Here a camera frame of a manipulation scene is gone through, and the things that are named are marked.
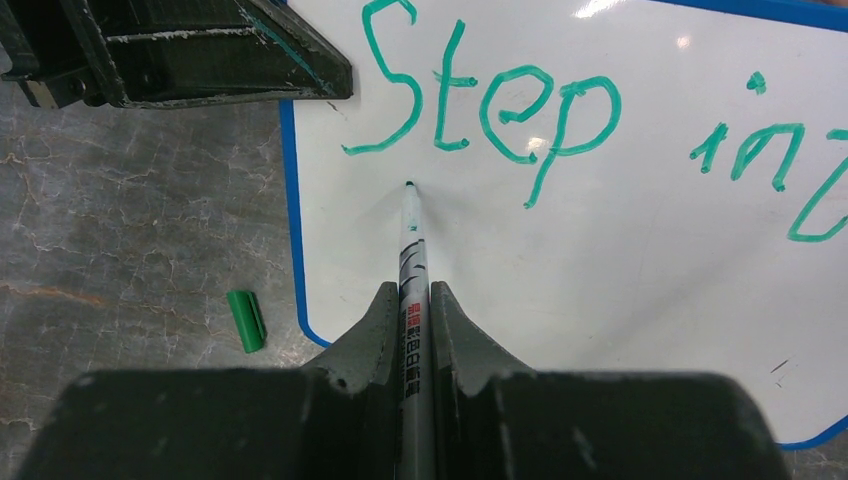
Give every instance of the gray floor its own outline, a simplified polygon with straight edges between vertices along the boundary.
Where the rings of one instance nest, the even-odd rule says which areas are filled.
[[[83,372],[319,351],[295,317],[281,157],[273,103],[49,111],[0,85],[0,480]],[[257,293],[269,331],[253,355],[236,288]],[[848,436],[786,459],[798,479],[848,479]]]

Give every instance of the green dot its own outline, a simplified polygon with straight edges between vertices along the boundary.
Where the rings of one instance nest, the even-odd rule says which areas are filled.
[[[754,90],[757,92],[757,95],[766,93],[766,79],[760,72],[752,73],[751,78],[748,80],[748,84],[745,86],[748,87],[748,90]]]

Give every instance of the teal paint mark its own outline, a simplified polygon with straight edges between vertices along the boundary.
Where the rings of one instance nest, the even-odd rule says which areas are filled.
[[[543,106],[545,106],[545,103],[549,98],[551,98],[551,94],[554,91],[553,77],[535,65],[523,65],[495,75],[495,78],[492,79],[492,83],[489,85],[489,89],[486,90],[486,93],[483,95],[482,103],[480,103],[480,125],[483,127],[483,133],[486,135],[486,138],[488,138],[489,141],[492,142],[492,145],[501,152],[501,155],[522,165],[535,164],[537,160],[536,154],[531,152],[530,155],[522,156],[513,153],[512,150],[503,143],[500,137],[498,137],[495,131],[492,130],[492,124],[489,121],[489,108],[492,104],[492,99],[495,98],[495,93],[497,93],[501,85],[528,75],[542,82],[543,85],[542,92],[539,93],[539,97],[536,98],[536,101],[520,113],[511,112],[509,110],[501,110],[498,112],[498,120],[504,125],[509,122],[526,122],[530,117],[538,113]]]
[[[766,79],[760,72],[752,73],[751,78],[748,80],[748,83],[745,86],[748,88],[748,90],[754,90],[755,92],[757,92],[757,95],[762,95],[766,93]]]
[[[292,49],[286,43],[285,40],[280,38],[279,35],[277,35],[273,30],[268,28],[258,18],[254,17],[253,15],[247,13],[244,10],[242,10],[241,13],[242,13],[242,16],[244,16],[253,25],[254,28],[256,28],[260,32],[267,35],[271,40],[274,41],[274,43],[276,43],[277,45],[282,47],[282,49],[286,52],[286,55],[291,57],[292,60],[294,60],[294,62],[296,64],[298,64],[298,66],[300,66],[300,68],[302,68],[306,72],[306,74],[309,75],[312,78],[312,80],[315,80],[315,83],[317,83],[325,92],[327,92],[328,95],[335,95],[336,94],[333,91],[333,89],[330,88],[330,85],[327,82],[325,82],[321,77],[319,77],[315,73],[315,71],[312,70],[312,67],[309,66],[309,64],[306,63],[306,61],[300,55],[298,55],[298,53],[295,52],[294,49]]]
[[[689,154],[689,158],[695,160],[700,155],[704,155],[704,160],[701,162],[701,173],[710,173],[713,168],[713,159],[718,151],[718,146],[727,138],[727,124],[719,123],[716,125],[713,133],[704,140],[704,143],[698,145]]]
[[[371,47],[371,53],[374,55],[374,60],[377,61],[377,66],[380,67],[380,72],[386,77],[390,83],[402,83],[407,85],[412,90],[412,111],[409,113],[409,118],[388,138],[380,143],[370,145],[359,145],[356,147],[346,147],[342,145],[342,150],[348,155],[359,155],[360,153],[382,152],[386,148],[394,145],[398,140],[403,138],[412,130],[412,127],[418,123],[421,118],[421,109],[424,106],[424,95],[421,92],[421,85],[411,76],[405,73],[394,73],[389,70],[386,65],[386,60],[383,58],[383,53],[380,51],[380,46],[377,44],[377,37],[374,35],[374,26],[371,23],[371,18],[379,13],[384,8],[393,4],[399,4],[409,14],[411,24],[415,25],[418,19],[418,11],[409,0],[375,0],[362,7],[362,26],[365,30],[365,36],[368,39],[368,46]]]
[[[739,180],[742,173],[748,167],[754,158],[766,148],[768,142],[775,135],[791,133],[792,140],[789,141],[789,148],[786,150],[786,155],[783,157],[783,162],[780,163],[780,168],[774,175],[771,185],[778,192],[786,190],[783,184],[783,179],[789,172],[789,167],[795,160],[795,155],[801,147],[801,141],[804,140],[804,125],[801,123],[778,123],[762,130],[752,133],[748,138],[739,145],[739,150],[736,152],[736,162],[733,164],[733,170],[730,172],[730,179],[733,181]]]
[[[827,134],[827,139],[848,140],[848,130],[831,130]],[[825,180],[824,184],[818,190],[816,190],[816,193],[813,194],[813,196],[810,198],[810,201],[808,201],[807,204],[804,205],[804,208],[801,209],[801,213],[798,214],[798,218],[796,218],[795,222],[792,223],[792,226],[789,227],[789,234],[786,236],[787,238],[789,238],[789,240],[807,243],[823,242],[839,233],[839,231],[845,227],[845,224],[848,223],[848,215],[842,217],[838,222],[836,222],[836,225],[831,227],[830,230],[826,231],[825,233],[819,235],[804,235],[802,233],[798,233],[798,230],[801,228],[801,225],[804,224],[804,221],[807,220],[807,217],[810,215],[810,212],[812,212],[813,209],[816,208],[816,205],[819,204],[819,201],[822,199],[822,197],[827,195],[827,192],[830,191],[830,188],[833,187],[833,185],[839,181],[839,179],[842,177],[842,174],[845,173],[846,170],[848,170],[848,158],[842,160],[842,163],[840,163],[839,166],[836,167],[836,170],[834,170],[833,173],[831,173],[830,176],[827,177],[827,180]]]
[[[442,137],[445,134],[445,115],[448,110],[448,90],[451,86],[454,87],[473,87],[477,85],[477,79],[474,77],[451,77],[453,67],[453,56],[459,47],[459,41],[462,40],[462,34],[465,33],[465,22],[462,20],[456,21],[456,26],[453,29],[448,45],[445,47],[445,54],[442,56],[442,74],[436,72],[436,77],[441,83],[439,87],[439,113],[436,117],[436,136],[433,137],[433,145],[447,152],[462,150],[470,143],[467,138],[463,138],[458,142],[445,142]]]
[[[610,118],[607,125],[601,132],[592,140],[586,143],[575,145],[573,147],[562,148],[562,143],[565,141],[565,127],[568,122],[568,111],[571,109],[571,104],[575,97],[582,97],[592,88],[603,88],[610,97]],[[542,167],[536,175],[536,181],[533,184],[533,191],[530,193],[530,199],[524,203],[524,208],[533,208],[539,200],[539,194],[542,192],[542,184],[545,181],[545,176],[548,174],[551,165],[553,165],[556,157],[568,157],[580,153],[586,153],[600,146],[618,126],[618,121],[621,119],[621,94],[618,92],[615,84],[607,77],[592,77],[574,82],[562,87],[559,91],[562,96],[562,104],[559,109],[559,119],[557,120],[557,133],[554,138],[553,145],[545,161],[542,162]]]

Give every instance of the whiteboard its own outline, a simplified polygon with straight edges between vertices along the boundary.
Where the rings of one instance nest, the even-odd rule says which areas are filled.
[[[354,98],[282,108],[311,338],[397,276],[413,180],[432,278],[534,368],[721,372],[790,447],[841,428],[845,33],[643,0],[290,3],[355,69]]]

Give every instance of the whiteboard marker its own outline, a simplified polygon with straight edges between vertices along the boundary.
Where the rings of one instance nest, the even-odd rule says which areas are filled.
[[[430,283],[418,189],[406,182],[400,234],[399,480],[436,478],[433,370],[430,355]]]

